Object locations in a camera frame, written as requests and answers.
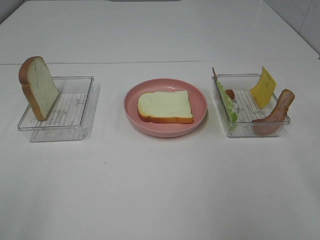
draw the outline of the bacon strip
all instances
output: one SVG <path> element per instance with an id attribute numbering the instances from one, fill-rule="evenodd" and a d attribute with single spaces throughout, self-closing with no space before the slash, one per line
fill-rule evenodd
<path id="1" fill-rule="evenodd" d="M 295 99 L 295 95 L 292 91 L 284 89 L 280 94 L 278 101 L 269 116 L 265 118 L 252 120 L 253 123 L 266 123 L 266 122 L 282 122 L 285 120 L 289 106 Z M 274 133 L 280 125 L 265 125 L 254 126 L 253 130 L 257 135 L 266 136 Z"/>

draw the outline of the green lettuce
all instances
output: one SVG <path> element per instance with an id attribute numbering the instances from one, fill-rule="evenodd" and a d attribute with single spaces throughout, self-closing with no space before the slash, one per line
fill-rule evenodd
<path id="1" fill-rule="evenodd" d="M 224 107 L 226 109 L 226 113 L 228 114 L 230 121 L 235 123 L 238 119 L 238 116 L 237 116 L 236 112 L 234 112 L 234 108 L 235 108 L 234 102 L 228 96 L 228 94 L 226 94 L 226 90 L 225 90 L 224 86 L 218 80 L 216 81 L 216 85 L 218 86 L 218 89 L 220 91 L 222 101 L 223 101 Z"/>

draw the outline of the white wall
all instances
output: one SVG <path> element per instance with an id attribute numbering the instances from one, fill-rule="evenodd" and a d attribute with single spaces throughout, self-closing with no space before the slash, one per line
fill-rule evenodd
<path id="1" fill-rule="evenodd" d="M 24 0 L 0 0 L 0 24 L 23 3 Z"/>
<path id="2" fill-rule="evenodd" d="M 320 54 L 320 0 L 264 0 Z"/>

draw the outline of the fake bread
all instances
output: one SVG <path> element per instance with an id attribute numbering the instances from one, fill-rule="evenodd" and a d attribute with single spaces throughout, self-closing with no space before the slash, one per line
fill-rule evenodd
<path id="1" fill-rule="evenodd" d="M 19 70 L 19 82 L 36 119 L 46 120 L 59 91 L 44 59 L 28 58 Z"/>
<path id="2" fill-rule="evenodd" d="M 138 99 L 137 111 L 145 122 L 191 124 L 194 121 L 186 90 L 145 92 Z"/>

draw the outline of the clear plastic container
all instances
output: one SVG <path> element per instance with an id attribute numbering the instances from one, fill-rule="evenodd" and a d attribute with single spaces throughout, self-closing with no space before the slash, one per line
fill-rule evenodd
<path id="1" fill-rule="evenodd" d="M 223 128 L 228 137 L 280 136 L 284 132 L 285 127 L 290 124 L 288 115 L 283 121 L 252 122 L 252 120 L 267 117 L 275 108 L 278 100 L 275 94 L 273 94 L 265 108 L 259 109 L 257 107 L 250 94 L 250 89 L 258 83 L 261 76 L 260 74 L 217 74 L 215 76 L 212 77 L 213 95 L 219 110 Z M 234 111 L 237 114 L 236 122 L 230 121 L 228 117 L 221 93 L 217 87 L 217 81 L 219 81 L 226 90 L 231 89 L 234 92 L 235 98 L 233 103 Z M 274 128 L 276 130 L 269 135 L 261 135 L 257 129 L 262 128 Z"/>
<path id="2" fill-rule="evenodd" d="M 30 142 L 81 140 L 91 130 L 96 99 L 93 76 L 53 77 L 59 90 L 48 118 L 38 121 L 30 105 L 27 106 L 18 130 Z"/>

